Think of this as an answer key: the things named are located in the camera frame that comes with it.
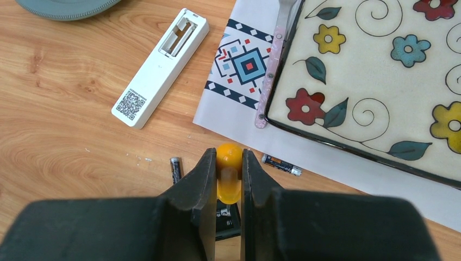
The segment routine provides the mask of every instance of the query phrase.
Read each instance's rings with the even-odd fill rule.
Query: leaf
[[[400,141],[392,145],[388,154],[399,159],[417,160],[424,156],[427,147],[432,143]]]
[[[327,69],[325,68],[325,64],[317,58],[317,57],[309,57],[306,60],[306,68],[307,72],[314,77],[314,79],[317,79],[324,84],[327,84],[326,78],[327,78]]]
[[[338,15],[339,10],[341,10],[341,7],[326,7],[320,10],[317,16],[323,20],[331,20]]]
[[[349,98],[345,99],[325,114],[323,118],[324,128],[337,127],[344,122],[346,119],[347,100],[349,100]]]

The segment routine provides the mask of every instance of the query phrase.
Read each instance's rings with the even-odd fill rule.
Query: teal plate
[[[57,20],[74,21],[106,11],[121,0],[16,0],[29,12]]]

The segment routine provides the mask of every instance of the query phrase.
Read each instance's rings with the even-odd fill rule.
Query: flower center
[[[440,6],[440,0],[431,0],[431,2],[429,3],[429,6],[431,6],[432,8],[437,8]]]
[[[457,132],[461,129],[461,122],[457,120],[450,121],[450,123],[448,123],[448,128],[454,132]]]
[[[325,38],[324,38],[325,42],[332,42],[333,41],[333,38],[331,37],[331,35],[325,35]]]
[[[406,53],[411,53],[413,51],[413,48],[409,45],[405,46],[405,48],[403,49]]]
[[[303,113],[308,113],[310,111],[310,108],[309,106],[304,105],[303,107],[301,107],[301,110],[303,111]]]

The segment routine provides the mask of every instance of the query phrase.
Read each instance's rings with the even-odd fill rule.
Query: yellow flower
[[[431,125],[431,134],[437,139],[446,139],[448,147],[461,154],[461,102],[450,106],[437,105],[432,110],[435,122]]]
[[[319,33],[314,34],[314,41],[319,44],[319,52],[339,53],[340,45],[346,41],[344,34],[339,33],[336,26],[326,27],[324,24],[319,26]]]

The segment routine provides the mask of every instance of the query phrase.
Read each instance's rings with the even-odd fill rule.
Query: wood grain surface
[[[95,17],[45,20],[0,0],[0,238],[31,201],[156,196],[172,185],[169,159],[195,166],[226,138],[192,124],[234,0],[124,0]],[[186,7],[210,33],[142,130],[110,110]],[[286,188],[361,193],[305,171],[264,169]],[[444,260],[461,257],[461,233],[427,221]],[[239,260],[240,238],[217,260]]]

